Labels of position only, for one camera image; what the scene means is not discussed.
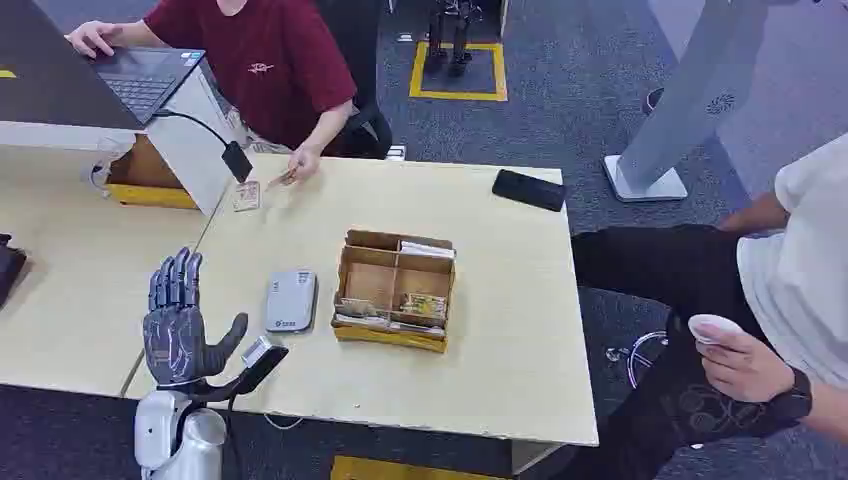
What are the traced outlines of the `person's right hand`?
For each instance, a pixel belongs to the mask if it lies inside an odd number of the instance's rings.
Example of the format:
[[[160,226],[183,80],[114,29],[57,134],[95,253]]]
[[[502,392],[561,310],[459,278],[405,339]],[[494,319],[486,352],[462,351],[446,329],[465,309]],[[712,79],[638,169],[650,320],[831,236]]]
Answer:
[[[64,38],[79,54],[96,59],[101,54],[114,55],[115,51],[110,41],[113,37],[119,36],[122,30],[121,24],[94,20],[79,25]]]

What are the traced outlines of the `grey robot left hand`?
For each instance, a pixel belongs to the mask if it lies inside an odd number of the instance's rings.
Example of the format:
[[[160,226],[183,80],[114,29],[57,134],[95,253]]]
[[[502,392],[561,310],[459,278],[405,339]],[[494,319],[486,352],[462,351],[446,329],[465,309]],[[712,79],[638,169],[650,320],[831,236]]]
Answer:
[[[142,333],[146,364],[159,387],[194,384],[222,373],[247,332],[249,317],[239,313],[217,343],[207,342],[200,309],[202,261],[201,253],[183,247],[150,277]]]

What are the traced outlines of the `person's left hand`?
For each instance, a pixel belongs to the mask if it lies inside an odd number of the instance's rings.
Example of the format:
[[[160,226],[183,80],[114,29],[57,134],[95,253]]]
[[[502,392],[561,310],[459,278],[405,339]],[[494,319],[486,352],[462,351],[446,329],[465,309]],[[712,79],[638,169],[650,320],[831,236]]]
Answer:
[[[698,341],[708,382],[734,400],[765,403],[789,391],[794,372],[774,351],[745,332],[729,332],[706,325],[695,329],[709,340]]]
[[[320,160],[321,149],[318,146],[301,145],[289,157],[284,184],[308,179],[317,171]]]

